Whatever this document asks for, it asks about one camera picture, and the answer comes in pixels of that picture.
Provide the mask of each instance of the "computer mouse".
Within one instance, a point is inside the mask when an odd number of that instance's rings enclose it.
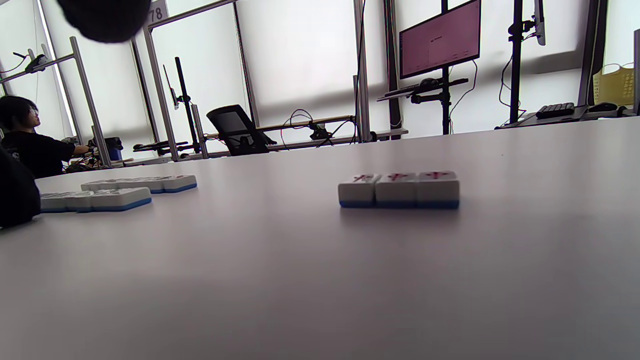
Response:
[[[618,105],[612,104],[610,102],[603,102],[601,104],[597,104],[596,106],[592,106],[587,110],[589,113],[599,113],[601,111],[614,111],[618,109]]]

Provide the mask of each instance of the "computer screen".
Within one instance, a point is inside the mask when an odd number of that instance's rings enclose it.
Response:
[[[400,32],[400,78],[478,59],[480,8],[471,0]]]

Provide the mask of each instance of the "monitor stand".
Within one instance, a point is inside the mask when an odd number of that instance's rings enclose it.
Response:
[[[449,12],[449,0],[442,0],[442,14]],[[442,134],[449,135],[451,133],[451,118],[449,117],[449,107],[451,106],[451,93],[449,92],[449,67],[442,68],[442,93],[440,102],[442,103]]]
[[[514,124],[520,118],[520,66],[522,64],[522,36],[528,33],[536,23],[522,20],[522,0],[515,0],[513,7],[513,25],[509,27],[509,41],[513,43],[513,63],[511,68],[511,116],[509,123]]]

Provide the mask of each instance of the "black chair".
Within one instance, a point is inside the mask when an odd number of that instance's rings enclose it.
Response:
[[[218,130],[220,140],[225,142],[231,156],[269,152],[264,134],[255,128],[240,105],[215,109],[207,117]]]

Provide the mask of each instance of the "keyboard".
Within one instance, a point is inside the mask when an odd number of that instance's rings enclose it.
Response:
[[[537,112],[538,119],[551,119],[554,117],[563,117],[573,115],[575,113],[575,105],[572,102],[566,104],[555,104],[543,106]]]

